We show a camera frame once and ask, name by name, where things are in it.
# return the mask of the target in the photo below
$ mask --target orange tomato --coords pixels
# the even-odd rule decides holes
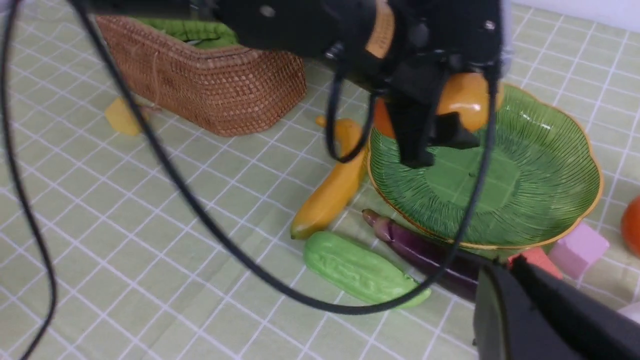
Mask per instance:
[[[496,109],[502,106],[503,100],[504,85],[500,83]],[[486,125],[489,120],[488,101],[488,85],[481,74],[456,74],[449,79],[442,91],[437,114],[458,112],[462,126],[474,133]],[[381,134],[396,138],[387,107],[382,99],[376,101],[373,124]]]
[[[620,225],[625,243],[635,255],[640,256],[640,196],[629,203]]]

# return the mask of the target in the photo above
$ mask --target eggplant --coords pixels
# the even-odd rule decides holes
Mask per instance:
[[[378,239],[428,277],[438,271],[451,248],[449,244],[415,233],[371,209],[363,210],[362,217],[373,227]],[[475,302],[480,269],[486,265],[493,263],[487,258],[458,249],[453,262],[436,283],[467,301]]]

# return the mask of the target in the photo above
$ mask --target gold rim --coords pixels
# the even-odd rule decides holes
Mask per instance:
[[[596,196],[595,200],[593,201],[593,203],[591,204],[591,206],[585,210],[585,212],[576,218],[576,220],[574,221],[574,223],[564,232],[562,232],[561,234],[548,239],[548,240],[544,240],[541,241],[539,243],[535,243],[535,244],[531,244],[531,245],[521,245],[521,246],[499,246],[499,245],[480,245],[480,244],[475,244],[475,243],[467,243],[467,242],[461,242],[460,246],[462,247],[466,247],[468,249],[477,249],[477,250],[524,250],[524,249],[529,249],[529,248],[533,248],[533,247],[540,247],[540,246],[545,246],[551,243],[554,243],[558,240],[560,240],[561,238],[565,237],[567,234],[569,234],[570,232],[572,232],[579,224],[582,220],[584,220],[584,218],[586,218],[594,209],[595,207],[598,205],[598,202],[600,201],[600,198],[602,197],[602,192],[604,190],[604,175],[602,174],[602,169],[600,168],[600,164],[598,162],[598,160],[596,159],[594,153],[593,153],[593,148],[591,146],[591,140],[589,139],[589,135],[587,135],[587,133],[585,132],[584,128],[582,127],[582,124],[580,124],[579,122],[577,122],[572,116],[570,116],[569,114],[565,113],[563,110],[560,110],[559,108],[548,104],[544,101],[541,101],[540,99],[538,99],[535,95],[533,95],[532,93],[528,92],[527,90],[524,90],[518,86],[509,84],[509,83],[505,83],[504,84],[505,87],[512,87],[512,88],[516,88],[517,90],[527,94],[528,96],[532,97],[535,101],[538,101],[540,104],[548,106],[549,108],[552,108],[556,111],[558,111],[559,113],[563,114],[564,116],[568,117],[569,119],[571,119],[571,121],[573,121],[574,124],[576,124],[578,126],[578,128],[580,129],[580,131],[582,131],[582,134],[584,135],[584,139],[587,141],[587,147],[589,149],[589,157],[591,158],[591,161],[593,161],[593,163],[596,165],[596,169],[598,170],[598,175],[600,177],[600,182],[598,183],[598,195]],[[432,236],[434,238],[437,238],[441,241],[445,241],[448,243],[452,243],[453,239],[450,238],[446,238],[444,236],[440,236],[438,234],[435,234],[433,231],[429,231],[427,229],[425,229],[424,227],[422,227],[421,225],[419,225],[418,223],[416,223],[416,221],[414,221],[413,219],[411,219],[410,217],[406,216],[402,211],[400,211],[397,207],[395,207],[393,204],[391,204],[391,202],[389,202],[389,200],[387,200],[387,198],[382,194],[382,192],[380,191],[380,189],[378,188],[378,185],[376,184],[376,180],[373,178],[373,176],[371,175],[371,137],[369,137],[369,141],[367,142],[367,173],[369,175],[369,180],[371,182],[371,185],[373,186],[373,188],[376,190],[376,192],[378,193],[378,195],[380,195],[380,197],[387,203],[387,205],[389,205],[393,210],[396,211],[396,213],[399,213],[406,221],[408,221],[411,225],[415,226],[418,230],[422,231],[423,233]]]

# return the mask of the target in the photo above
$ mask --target pink cube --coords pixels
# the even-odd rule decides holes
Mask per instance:
[[[585,223],[558,240],[549,252],[549,259],[560,270],[578,279],[600,259],[609,248],[609,242]]]

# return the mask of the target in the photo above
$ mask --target red block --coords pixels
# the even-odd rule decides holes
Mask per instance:
[[[520,254],[511,256],[508,259],[507,266],[511,268],[512,261],[520,255],[524,256],[524,258],[527,260],[529,264],[536,265],[537,267],[547,271],[549,274],[562,280],[563,278],[562,272],[551,262],[549,257],[542,250],[542,248],[535,247],[525,252],[521,252]]]

